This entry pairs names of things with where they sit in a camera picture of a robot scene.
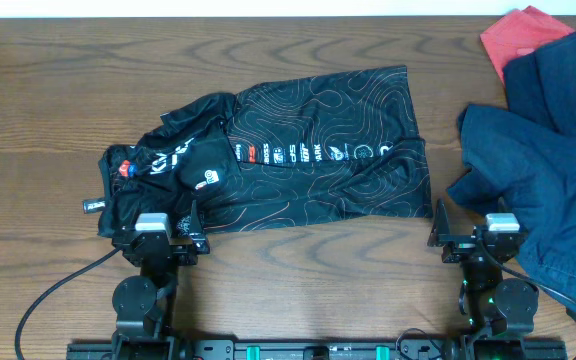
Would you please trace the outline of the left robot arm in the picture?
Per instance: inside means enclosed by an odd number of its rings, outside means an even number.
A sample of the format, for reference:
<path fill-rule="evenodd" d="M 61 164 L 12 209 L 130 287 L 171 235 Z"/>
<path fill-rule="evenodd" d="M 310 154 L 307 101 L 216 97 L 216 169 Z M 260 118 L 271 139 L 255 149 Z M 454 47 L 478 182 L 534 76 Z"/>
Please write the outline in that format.
<path fill-rule="evenodd" d="M 210 253 L 196 203 L 191 205 L 188 238 L 188 244 L 175 245 L 167 214 L 142 213 L 133 226 L 112 239 L 115 249 L 140 269 L 113 293 L 117 319 L 112 360 L 194 357 L 192 343 L 175 333 L 172 317 L 178 269 L 193 266 L 200 255 Z"/>

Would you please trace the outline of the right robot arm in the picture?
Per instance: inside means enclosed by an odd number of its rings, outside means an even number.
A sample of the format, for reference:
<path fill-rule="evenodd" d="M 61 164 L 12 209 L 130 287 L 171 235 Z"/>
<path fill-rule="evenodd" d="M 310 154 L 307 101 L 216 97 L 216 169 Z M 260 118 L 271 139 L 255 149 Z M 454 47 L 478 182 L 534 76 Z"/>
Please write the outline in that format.
<path fill-rule="evenodd" d="M 444 359 L 525 359 L 523 337 L 534 330 L 539 290 L 526 280 L 503 277 L 504 263 L 524 240 L 512 213 L 491 213 L 469 235 L 451 231 L 444 202 L 437 201 L 429 247 L 463 273 L 458 306 L 471 330 L 444 342 Z"/>

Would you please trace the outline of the black cycling jersey orange lines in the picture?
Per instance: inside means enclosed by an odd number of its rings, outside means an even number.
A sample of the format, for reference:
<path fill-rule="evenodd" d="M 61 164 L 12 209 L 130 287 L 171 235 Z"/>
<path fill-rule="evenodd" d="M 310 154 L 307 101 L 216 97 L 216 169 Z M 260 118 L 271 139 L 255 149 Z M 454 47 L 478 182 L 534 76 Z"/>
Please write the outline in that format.
<path fill-rule="evenodd" d="M 425 218 L 430 175 L 403 66 L 266 82 L 166 112 L 134 145 L 113 145 L 87 200 L 115 237 L 144 213 L 175 235 L 197 211 L 209 233 L 368 215 Z"/>

